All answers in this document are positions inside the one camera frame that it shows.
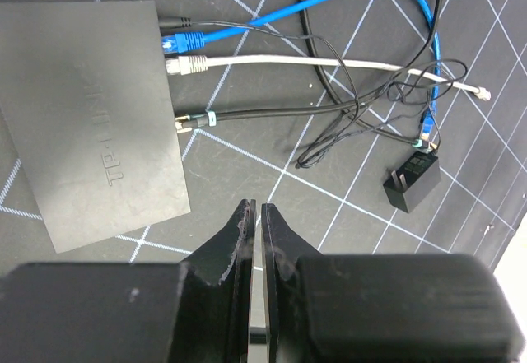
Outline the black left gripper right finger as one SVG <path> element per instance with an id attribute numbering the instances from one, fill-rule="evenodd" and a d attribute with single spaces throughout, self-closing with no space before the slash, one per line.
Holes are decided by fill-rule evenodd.
<path id="1" fill-rule="evenodd" d="M 321 255 L 288 224 L 276 205 L 262 206 L 263 281 L 266 337 L 270 362 L 321 362 L 319 346 L 325 308 L 305 283 L 309 273 L 298 268 Z"/>

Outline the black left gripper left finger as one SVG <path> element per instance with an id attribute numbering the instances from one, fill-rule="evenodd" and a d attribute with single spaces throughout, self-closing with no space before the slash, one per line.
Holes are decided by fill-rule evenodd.
<path id="1" fill-rule="evenodd" d="M 179 263 L 169 362 L 246 362 L 256 202 L 240 201 L 226 224 Z"/>

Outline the black network switch box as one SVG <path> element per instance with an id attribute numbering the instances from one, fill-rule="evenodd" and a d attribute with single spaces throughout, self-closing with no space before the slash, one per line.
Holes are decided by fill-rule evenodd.
<path id="1" fill-rule="evenodd" d="M 1 112 L 57 252 L 189 212 L 153 2 L 4 3 Z"/>

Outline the black power adapter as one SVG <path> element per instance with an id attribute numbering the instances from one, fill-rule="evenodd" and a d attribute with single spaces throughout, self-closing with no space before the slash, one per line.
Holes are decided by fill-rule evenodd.
<path id="1" fill-rule="evenodd" d="M 389 203 L 411 213 L 440 183 L 439 158 L 431 153 L 414 152 L 383 183 Z"/>

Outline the black grid mat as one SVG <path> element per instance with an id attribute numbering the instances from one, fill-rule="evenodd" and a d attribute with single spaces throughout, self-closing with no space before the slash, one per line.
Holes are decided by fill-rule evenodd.
<path id="1" fill-rule="evenodd" d="M 42 1 L 90 0 L 1 0 Z M 165 16 L 243 21 L 296 0 L 153 1 Z M 309 15 L 313 31 L 349 58 L 404 64 L 427 37 L 414 0 L 331 0 Z M 350 137 L 298 170 L 301 150 L 335 116 L 247 120 L 180 139 L 190 214 L 56 254 L 1 120 L 1 272 L 33 260 L 179 261 L 242 198 L 276 204 L 325 253 L 463 252 L 494 268 L 526 215 L 526 0 L 444 0 L 438 31 L 442 56 L 465 62 L 466 82 L 486 87 L 492 99 L 452 90 L 438 100 L 441 182 L 411 214 L 391 207 L 382 189 L 409 145 L 373 133 Z M 317 81 L 308 67 L 252 65 L 170 86 L 175 106 L 219 110 L 250 100 L 329 103 Z"/>

